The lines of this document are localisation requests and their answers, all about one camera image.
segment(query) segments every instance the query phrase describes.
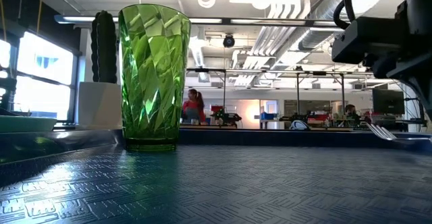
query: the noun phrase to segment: ceiling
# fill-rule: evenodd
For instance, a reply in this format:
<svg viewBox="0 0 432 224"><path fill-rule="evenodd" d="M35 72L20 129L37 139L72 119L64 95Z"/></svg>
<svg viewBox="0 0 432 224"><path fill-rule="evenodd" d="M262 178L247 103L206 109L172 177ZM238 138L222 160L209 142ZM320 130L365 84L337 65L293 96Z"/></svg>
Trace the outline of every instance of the ceiling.
<svg viewBox="0 0 432 224"><path fill-rule="evenodd" d="M140 0L43 0L47 5L65 16L93 16L102 9L116 15L128 5L139 3ZM368 10L364 16L391 18L396 7L403 0L380 0ZM211 8L201 7L197 0L141 0L141 3L156 3L182 11L189 17L230 17L230 18L265 18L270 9L255 9L251 4L230 3L230 0L216 0ZM258 26L204 26L205 38L209 46L202 48L204 57L231 59L236 49L250 49L258 38L261 27ZM233 34L236 47L224 49L222 45L225 34ZM312 70L355 70L357 65L335 65L329 55L329 43L323 43L318 49L322 53L311 53L299 64Z"/></svg>

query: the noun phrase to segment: diamond plate pattern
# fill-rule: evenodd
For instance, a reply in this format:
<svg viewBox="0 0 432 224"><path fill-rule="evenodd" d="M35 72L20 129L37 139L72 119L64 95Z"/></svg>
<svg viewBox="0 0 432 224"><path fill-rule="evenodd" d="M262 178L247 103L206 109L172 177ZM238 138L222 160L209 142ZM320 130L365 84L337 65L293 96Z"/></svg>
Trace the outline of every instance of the diamond plate pattern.
<svg viewBox="0 0 432 224"><path fill-rule="evenodd" d="M431 223L431 169L397 150L101 146L0 165L0 223Z"/></svg>
<svg viewBox="0 0 432 224"><path fill-rule="evenodd" d="M160 5L119 14L125 138L177 139L190 21Z"/></svg>

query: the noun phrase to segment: blue table surface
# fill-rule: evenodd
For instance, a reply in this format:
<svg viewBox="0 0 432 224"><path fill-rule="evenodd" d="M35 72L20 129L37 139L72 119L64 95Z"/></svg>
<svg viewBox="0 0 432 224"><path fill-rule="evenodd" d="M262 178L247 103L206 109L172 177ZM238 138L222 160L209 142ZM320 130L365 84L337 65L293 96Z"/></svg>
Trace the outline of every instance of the blue table surface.
<svg viewBox="0 0 432 224"><path fill-rule="evenodd" d="M432 158L404 150L120 145L0 165L0 223L432 223Z"/></svg>

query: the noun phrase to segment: green plastic tumbler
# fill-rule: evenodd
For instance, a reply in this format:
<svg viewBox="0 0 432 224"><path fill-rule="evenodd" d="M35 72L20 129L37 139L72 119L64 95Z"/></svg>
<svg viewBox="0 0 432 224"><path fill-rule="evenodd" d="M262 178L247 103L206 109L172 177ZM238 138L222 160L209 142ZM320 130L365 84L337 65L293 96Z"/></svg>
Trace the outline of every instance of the green plastic tumbler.
<svg viewBox="0 0 432 224"><path fill-rule="evenodd" d="M131 151L175 150L190 20L162 5L119 13L123 136Z"/></svg>

